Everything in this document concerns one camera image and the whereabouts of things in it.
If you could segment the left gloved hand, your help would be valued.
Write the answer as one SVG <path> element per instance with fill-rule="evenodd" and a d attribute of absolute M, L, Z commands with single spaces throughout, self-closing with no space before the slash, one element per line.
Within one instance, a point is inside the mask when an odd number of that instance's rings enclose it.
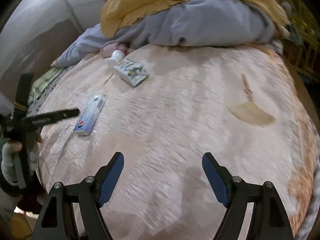
<path fill-rule="evenodd" d="M 27 133 L 26 147 L 30 174 L 32 174 L 39 163 L 39 144 L 42 138 L 38 132 Z M 2 147 L 1 170 L 5 180 L 12 186 L 18 185 L 17 173 L 14 167 L 14 154 L 20 153 L 23 144 L 17 141 L 8 141 Z"/>

